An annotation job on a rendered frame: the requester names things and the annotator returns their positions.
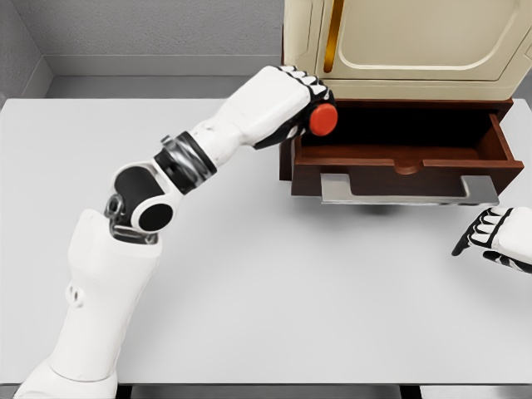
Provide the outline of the cream and brown cabinet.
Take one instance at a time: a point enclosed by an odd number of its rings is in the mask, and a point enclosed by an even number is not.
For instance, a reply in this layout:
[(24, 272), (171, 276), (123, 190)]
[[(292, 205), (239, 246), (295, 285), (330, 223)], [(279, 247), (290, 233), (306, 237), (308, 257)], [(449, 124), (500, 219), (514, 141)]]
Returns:
[(504, 103), (532, 69), (532, 0), (284, 0), (282, 59), (339, 101)]

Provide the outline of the red round switch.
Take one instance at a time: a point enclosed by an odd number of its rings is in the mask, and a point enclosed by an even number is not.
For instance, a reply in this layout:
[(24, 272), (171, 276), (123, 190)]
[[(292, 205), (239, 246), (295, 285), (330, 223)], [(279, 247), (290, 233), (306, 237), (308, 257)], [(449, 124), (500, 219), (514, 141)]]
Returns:
[(308, 126), (314, 135), (326, 136), (335, 129), (337, 119), (338, 113), (336, 107), (329, 103), (323, 103), (311, 112)]

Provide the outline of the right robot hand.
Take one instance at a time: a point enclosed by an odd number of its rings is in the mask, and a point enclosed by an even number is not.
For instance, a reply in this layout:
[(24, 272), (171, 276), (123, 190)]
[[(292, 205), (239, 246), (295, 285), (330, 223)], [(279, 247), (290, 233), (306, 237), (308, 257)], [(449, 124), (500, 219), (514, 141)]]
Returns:
[(484, 249), (489, 261), (532, 274), (532, 208), (492, 207), (482, 211), (460, 237), (451, 255)]

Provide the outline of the brown wooden drawer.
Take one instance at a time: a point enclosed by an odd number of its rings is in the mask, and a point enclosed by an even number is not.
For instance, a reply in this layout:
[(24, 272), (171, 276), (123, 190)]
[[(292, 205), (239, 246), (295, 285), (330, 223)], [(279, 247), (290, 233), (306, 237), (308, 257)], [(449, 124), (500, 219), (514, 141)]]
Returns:
[(293, 195), (319, 196), (322, 174), (354, 195), (459, 196), (461, 177), (488, 175), (501, 193), (523, 170), (493, 112), (344, 108), (336, 129), (293, 145)]

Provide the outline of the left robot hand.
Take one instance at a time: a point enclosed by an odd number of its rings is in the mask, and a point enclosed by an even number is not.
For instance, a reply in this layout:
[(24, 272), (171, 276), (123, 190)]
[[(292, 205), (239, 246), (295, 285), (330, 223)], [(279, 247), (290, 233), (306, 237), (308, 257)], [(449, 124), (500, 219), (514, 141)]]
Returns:
[(333, 92), (318, 77), (293, 66), (266, 66), (219, 110), (243, 145), (261, 150), (310, 132), (318, 105), (336, 107)]

